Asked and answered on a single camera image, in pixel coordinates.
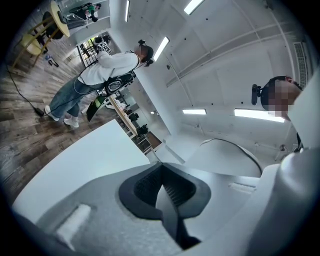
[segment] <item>wood plank flooring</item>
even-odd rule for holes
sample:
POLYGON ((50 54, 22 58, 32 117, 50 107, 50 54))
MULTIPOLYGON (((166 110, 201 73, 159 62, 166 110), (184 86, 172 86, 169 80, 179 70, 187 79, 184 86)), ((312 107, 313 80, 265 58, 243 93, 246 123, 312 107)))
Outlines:
MULTIPOLYGON (((12 45, 19 37, 36 23, 42 20, 42 15, 48 8, 48 1, 40 6, 26 20, 12 45)), ((21 47, 18 45, 9 50, 7 63, 10 66, 21 47)), ((26 52, 12 70, 12 77, 20 92, 35 106, 44 109, 55 93, 78 75, 83 65, 78 58, 69 55, 75 49, 65 36, 53 40, 48 45, 50 54, 58 62, 59 67, 50 66, 42 55, 35 67, 32 64, 35 56, 26 52)), ((39 117, 30 104, 17 92, 6 67, 1 67, 0 77, 0 182, 7 195, 8 202, 13 203, 25 185, 54 157, 71 144, 116 118, 112 109, 101 109, 88 122, 84 115, 79 114, 79 128, 73 129, 63 123, 63 118, 55 122, 50 117, 39 117)), ((94 98, 92 93, 83 98, 80 109, 94 98)))

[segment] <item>fluorescent light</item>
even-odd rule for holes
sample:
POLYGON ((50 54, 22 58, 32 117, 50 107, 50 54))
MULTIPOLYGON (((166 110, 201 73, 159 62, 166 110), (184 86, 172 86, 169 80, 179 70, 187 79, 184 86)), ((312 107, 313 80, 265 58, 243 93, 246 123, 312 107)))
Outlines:
POLYGON ((130 5, 130 1, 127 0, 126 1, 126 8, 125 8, 125 22, 128 21, 128 16, 129 16, 129 5, 130 5))
POLYGON ((235 109, 234 115, 236 117, 244 117, 244 118, 256 118, 256 119, 263 119, 269 121, 275 121, 284 123, 285 120, 282 117, 273 116, 268 113, 268 111, 263 110, 250 110, 250 109, 235 109))
POLYGON ((184 8, 186 14, 190 15, 204 0, 191 0, 191 2, 184 8))
POLYGON ((162 53, 162 51, 164 50, 164 48, 167 46, 167 44, 170 42, 170 40, 168 39, 168 37, 165 37, 162 40, 162 43, 160 44, 158 50, 156 50, 156 53, 153 57, 154 61, 157 61, 157 59, 159 58, 160 54, 162 53))
POLYGON ((184 114, 192 114, 192 115, 206 115, 207 114, 205 109, 184 109, 182 111, 184 114))

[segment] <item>ceiling light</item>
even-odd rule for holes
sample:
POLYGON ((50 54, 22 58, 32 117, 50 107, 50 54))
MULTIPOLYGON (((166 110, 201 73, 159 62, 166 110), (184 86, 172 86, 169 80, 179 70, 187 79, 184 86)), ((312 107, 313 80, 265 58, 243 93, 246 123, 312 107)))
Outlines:
POLYGON ((129 5, 130 5, 130 1, 127 0, 126 1, 126 8, 125 8, 125 22, 128 21, 128 16, 129 16, 129 5))
POLYGON ((164 48, 167 46, 167 44, 170 42, 168 37, 165 37, 162 40, 162 43, 160 44, 158 50, 156 50, 156 53, 153 57, 154 61, 157 61, 157 59, 159 58, 160 54, 162 53, 162 51, 164 50, 164 48))
POLYGON ((207 114, 205 109, 184 109, 182 111, 184 114, 192 114, 192 115, 206 115, 207 114))
POLYGON ((234 110, 234 115, 236 117, 244 117, 244 118, 256 118, 256 119, 263 119, 269 121, 275 121, 284 123, 285 120, 282 117, 273 116, 268 113, 268 111, 263 110, 250 110, 250 109, 238 109, 234 110))
POLYGON ((190 15, 204 0, 191 0, 191 2, 184 8, 186 14, 190 15))

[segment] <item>shoe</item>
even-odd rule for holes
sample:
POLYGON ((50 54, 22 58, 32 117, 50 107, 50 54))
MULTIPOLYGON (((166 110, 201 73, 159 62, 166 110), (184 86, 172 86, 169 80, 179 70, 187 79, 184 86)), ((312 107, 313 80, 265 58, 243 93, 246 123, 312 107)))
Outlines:
POLYGON ((68 126, 72 126, 74 128, 78 128, 79 127, 79 121, 78 121, 78 117, 71 117, 70 119, 63 119, 63 122, 68 125, 68 126))
POLYGON ((55 117, 53 114, 51 114, 51 109, 49 106, 44 107, 44 112, 48 117, 51 117, 54 121, 59 121, 59 118, 55 117))

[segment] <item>wooden floor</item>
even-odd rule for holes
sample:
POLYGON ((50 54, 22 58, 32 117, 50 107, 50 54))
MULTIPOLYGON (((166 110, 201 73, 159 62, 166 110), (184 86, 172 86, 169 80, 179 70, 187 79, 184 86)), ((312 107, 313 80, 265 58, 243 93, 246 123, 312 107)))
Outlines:
MULTIPOLYGON (((23 32, 41 21, 43 13, 47 10, 46 4, 26 21, 15 42, 23 32)), ((71 60, 75 46, 65 36, 60 40, 54 40, 48 48, 47 54, 54 57, 59 67, 50 66, 44 55, 39 58, 35 67, 32 67, 35 57, 25 53, 12 70, 13 79, 20 92, 40 109, 50 103, 64 83, 84 69, 79 57, 71 60)), ((20 49, 19 45, 14 49, 12 47, 8 54, 11 59, 7 60, 9 66, 20 49)), ((116 112, 112 109, 101 109, 91 122, 80 113, 77 129, 65 125, 63 118, 55 122, 47 116, 39 117, 29 103, 17 93, 6 67, 2 66, 1 69, 0 182, 11 204, 24 186, 49 161, 86 134, 115 119, 116 112)), ((85 96, 80 109, 84 104, 89 104, 95 96, 94 93, 85 96)))

